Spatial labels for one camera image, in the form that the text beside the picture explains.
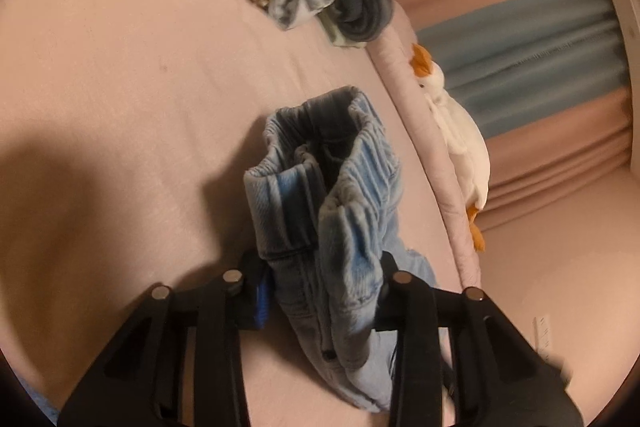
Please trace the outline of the pink bed sheet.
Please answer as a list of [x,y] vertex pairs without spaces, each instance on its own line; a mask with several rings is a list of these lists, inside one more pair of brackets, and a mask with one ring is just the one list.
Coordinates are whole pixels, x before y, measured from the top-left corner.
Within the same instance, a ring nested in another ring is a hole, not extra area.
[[460,279],[369,55],[246,0],[1,0],[1,348],[60,407],[152,285],[195,287],[255,235],[243,174],[276,109],[355,86],[402,166],[400,235]]

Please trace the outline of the pink and blue curtain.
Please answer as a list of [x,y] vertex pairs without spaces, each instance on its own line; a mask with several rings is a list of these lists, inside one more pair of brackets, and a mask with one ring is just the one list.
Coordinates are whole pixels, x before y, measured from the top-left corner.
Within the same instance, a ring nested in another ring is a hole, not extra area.
[[492,229],[630,161],[629,65],[612,0],[397,0],[491,163]]

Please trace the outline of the white plush goose toy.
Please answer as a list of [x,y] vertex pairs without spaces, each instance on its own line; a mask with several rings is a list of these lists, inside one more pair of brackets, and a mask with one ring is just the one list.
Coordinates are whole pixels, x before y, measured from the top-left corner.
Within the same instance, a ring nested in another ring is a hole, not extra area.
[[464,199],[466,217],[476,251],[486,243],[475,220],[488,199],[490,158],[484,136],[471,115],[445,89],[445,75],[431,53],[413,43],[410,65],[427,105],[442,132]]

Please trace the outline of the light blue denim pants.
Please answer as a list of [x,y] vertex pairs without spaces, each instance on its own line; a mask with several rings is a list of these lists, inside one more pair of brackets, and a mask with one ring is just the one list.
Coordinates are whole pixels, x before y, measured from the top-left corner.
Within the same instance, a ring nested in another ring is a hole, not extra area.
[[267,154],[244,186],[277,302],[321,378],[355,407],[386,411],[397,336],[374,328],[382,257],[436,281],[399,237],[400,161],[355,87],[279,109],[264,138]]

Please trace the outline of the pink quilted duvet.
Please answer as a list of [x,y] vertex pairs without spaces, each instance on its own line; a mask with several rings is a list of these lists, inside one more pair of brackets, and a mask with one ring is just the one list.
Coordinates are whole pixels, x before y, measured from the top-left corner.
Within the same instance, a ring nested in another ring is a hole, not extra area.
[[358,74],[352,82],[367,93],[401,162],[399,236],[425,257],[437,285],[461,291],[482,285],[463,196],[442,132],[410,66],[416,32],[398,0],[392,21],[345,62]]

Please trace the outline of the white wall power strip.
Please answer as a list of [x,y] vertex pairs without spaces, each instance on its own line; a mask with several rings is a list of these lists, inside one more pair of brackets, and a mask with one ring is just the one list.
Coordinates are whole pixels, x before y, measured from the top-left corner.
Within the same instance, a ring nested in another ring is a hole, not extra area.
[[534,317],[534,339],[535,348],[538,355],[546,362],[551,361],[552,355],[552,335],[551,322],[548,314]]

